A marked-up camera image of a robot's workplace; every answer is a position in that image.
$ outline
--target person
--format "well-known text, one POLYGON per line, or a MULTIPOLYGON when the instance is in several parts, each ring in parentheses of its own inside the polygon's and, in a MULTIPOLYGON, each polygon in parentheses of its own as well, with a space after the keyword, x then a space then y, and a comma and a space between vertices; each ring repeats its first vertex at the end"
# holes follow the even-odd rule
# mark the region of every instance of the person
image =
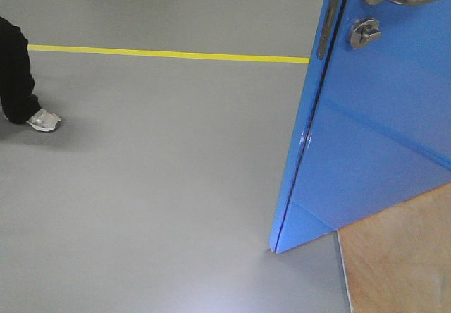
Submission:
POLYGON ((28 41, 19 27, 0 17, 0 97, 7 120, 28 124, 40 132, 55 131, 61 119, 42 109, 33 94, 35 81, 31 74, 28 41))

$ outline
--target door lock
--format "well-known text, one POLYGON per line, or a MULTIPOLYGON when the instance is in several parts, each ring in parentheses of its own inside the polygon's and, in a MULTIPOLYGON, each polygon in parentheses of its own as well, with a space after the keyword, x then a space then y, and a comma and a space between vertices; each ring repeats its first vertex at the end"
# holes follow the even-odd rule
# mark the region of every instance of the door lock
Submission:
POLYGON ((351 27, 350 44, 353 49, 361 49, 381 36, 382 32, 376 19, 360 19, 351 27))

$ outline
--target black trousers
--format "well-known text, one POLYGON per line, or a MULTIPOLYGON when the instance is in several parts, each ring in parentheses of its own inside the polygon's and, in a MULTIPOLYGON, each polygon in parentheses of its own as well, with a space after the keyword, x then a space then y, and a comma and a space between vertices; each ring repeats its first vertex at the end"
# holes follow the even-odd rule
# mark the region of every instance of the black trousers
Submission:
POLYGON ((20 28, 0 17, 0 96, 3 113, 21 124, 41 109, 32 94, 35 81, 30 72, 28 41, 20 28))

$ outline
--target wooden floor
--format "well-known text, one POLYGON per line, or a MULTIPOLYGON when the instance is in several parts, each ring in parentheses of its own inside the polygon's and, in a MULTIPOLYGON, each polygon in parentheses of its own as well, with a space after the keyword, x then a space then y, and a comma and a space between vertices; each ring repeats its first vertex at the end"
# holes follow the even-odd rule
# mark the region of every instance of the wooden floor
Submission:
POLYGON ((340 230, 354 313, 451 312, 451 183, 340 230))

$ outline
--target yellow line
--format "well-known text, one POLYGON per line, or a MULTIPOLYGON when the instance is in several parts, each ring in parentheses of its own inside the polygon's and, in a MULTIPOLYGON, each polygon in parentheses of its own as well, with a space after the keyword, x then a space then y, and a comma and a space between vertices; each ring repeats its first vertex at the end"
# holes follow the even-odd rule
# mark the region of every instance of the yellow line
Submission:
POLYGON ((251 56, 245 54, 200 54, 196 52, 147 51, 127 49, 105 49, 99 47, 60 47, 55 45, 29 44, 30 51, 75 52, 82 54, 121 54, 124 56, 146 56, 185 59, 209 59, 216 61, 259 61, 266 63, 308 64, 309 58, 281 56, 251 56))

